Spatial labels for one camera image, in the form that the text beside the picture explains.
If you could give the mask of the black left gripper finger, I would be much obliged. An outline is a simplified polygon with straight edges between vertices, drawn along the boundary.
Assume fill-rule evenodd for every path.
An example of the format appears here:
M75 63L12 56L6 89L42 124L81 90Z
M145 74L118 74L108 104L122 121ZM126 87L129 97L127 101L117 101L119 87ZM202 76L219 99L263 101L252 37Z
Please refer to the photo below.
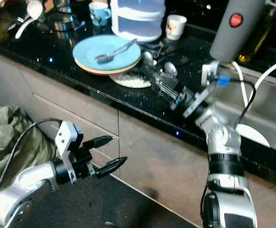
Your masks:
M113 139L114 139L114 137L112 135L102 135L102 136L90 139L88 141L85 141L84 147L85 148L99 148L101 146L108 144Z
M127 159L127 157L120 157L108 161L106 165L95 170L95 176L99 179L106 177L107 175L119 169L125 163L125 161L127 161Z

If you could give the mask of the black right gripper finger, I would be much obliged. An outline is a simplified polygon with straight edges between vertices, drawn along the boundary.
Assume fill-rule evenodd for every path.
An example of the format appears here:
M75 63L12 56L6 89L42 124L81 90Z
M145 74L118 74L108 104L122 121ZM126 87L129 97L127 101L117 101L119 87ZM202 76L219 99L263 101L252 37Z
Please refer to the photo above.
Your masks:
M174 74L159 72L159 95L164 98L178 98L179 92L186 90Z
M148 76L152 89L160 97L171 102L171 109L175 109L184 101L184 85L180 83L177 76L157 70Z

